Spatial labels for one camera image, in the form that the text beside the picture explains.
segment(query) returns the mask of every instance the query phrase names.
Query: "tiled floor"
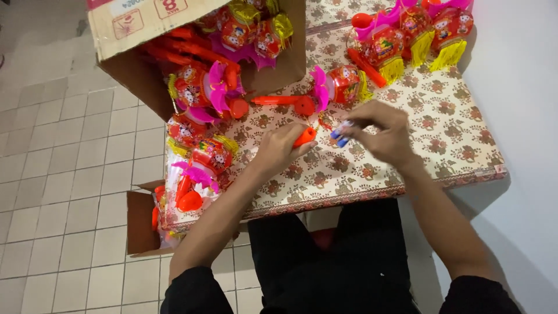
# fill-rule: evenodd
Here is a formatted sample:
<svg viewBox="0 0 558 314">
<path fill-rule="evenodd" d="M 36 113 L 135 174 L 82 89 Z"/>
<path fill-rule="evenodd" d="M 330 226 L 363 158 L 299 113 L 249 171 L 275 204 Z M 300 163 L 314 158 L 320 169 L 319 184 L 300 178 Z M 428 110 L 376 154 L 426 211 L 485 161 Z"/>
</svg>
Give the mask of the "tiled floor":
<svg viewBox="0 0 558 314">
<path fill-rule="evenodd" d="M 155 314 L 165 297 L 170 257 L 126 257 L 124 193 L 162 178 L 164 123 L 95 66 L 84 3 L 0 2 L 0 314 Z M 259 312 L 246 234 L 213 271 L 235 313 Z"/>
</svg>

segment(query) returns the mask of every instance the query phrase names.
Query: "patterned table cover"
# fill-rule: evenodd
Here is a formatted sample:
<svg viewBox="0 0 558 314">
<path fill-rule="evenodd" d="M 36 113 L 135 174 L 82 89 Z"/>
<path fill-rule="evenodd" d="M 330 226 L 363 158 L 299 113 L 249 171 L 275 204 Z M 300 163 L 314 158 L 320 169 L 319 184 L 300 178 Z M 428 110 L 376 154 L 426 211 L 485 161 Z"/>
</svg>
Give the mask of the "patterned table cover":
<svg viewBox="0 0 558 314">
<path fill-rule="evenodd" d="M 345 40 L 352 29 L 349 19 L 355 13 L 377 12 L 394 3 L 395 0 L 306 0 L 307 72 L 314 65 L 327 72 L 350 64 L 345 56 Z M 276 94 L 305 94 L 311 82 L 307 73 L 303 80 Z M 502 154 L 456 67 L 430 73 L 426 65 L 413 69 L 407 64 L 400 80 L 381 89 L 374 88 L 369 83 L 375 99 L 408 112 L 413 149 L 443 187 L 455 188 L 506 176 Z M 336 126 L 340 116 L 358 105 L 330 102 L 326 118 Z M 306 123 L 291 107 L 252 105 L 249 114 L 240 121 L 220 125 L 220 131 L 240 146 L 234 165 L 220 178 L 221 185 L 234 180 L 255 156 L 264 132 L 293 121 Z M 317 126 L 317 117 L 311 117 L 310 122 Z M 319 145 L 313 151 L 258 191 L 244 220 L 405 194 L 398 173 L 374 159 L 359 143 L 351 141 L 339 148 L 322 127 L 316 140 Z"/>
</svg>

